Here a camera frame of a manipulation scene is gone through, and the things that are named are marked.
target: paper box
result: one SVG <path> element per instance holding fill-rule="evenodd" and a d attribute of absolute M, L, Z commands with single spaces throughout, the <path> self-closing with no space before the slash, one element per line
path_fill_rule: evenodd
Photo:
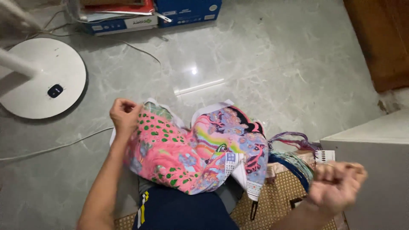
<path fill-rule="evenodd" d="M 117 34 L 157 27 L 157 16 L 139 16 L 129 19 L 106 20 L 99 23 L 84 23 L 88 32 L 94 35 Z"/>
<path fill-rule="evenodd" d="M 222 0 L 155 0 L 157 12 L 173 21 L 159 19 L 160 27 L 216 20 Z"/>

